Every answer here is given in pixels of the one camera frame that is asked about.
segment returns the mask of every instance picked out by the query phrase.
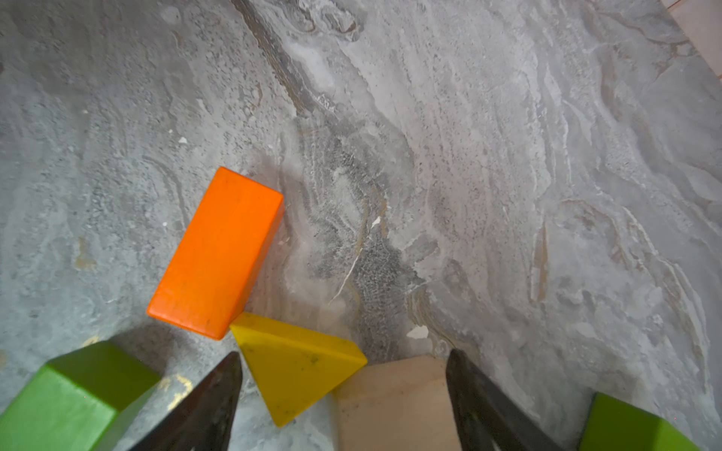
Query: yellow block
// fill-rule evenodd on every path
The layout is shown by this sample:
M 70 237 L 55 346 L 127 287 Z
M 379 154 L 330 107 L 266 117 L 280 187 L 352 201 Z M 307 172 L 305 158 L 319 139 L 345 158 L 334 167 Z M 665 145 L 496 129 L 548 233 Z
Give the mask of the yellow block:
M 250 313 L 241 313 L 230 330 L 278 427 L 367 363 L 351 341 Z

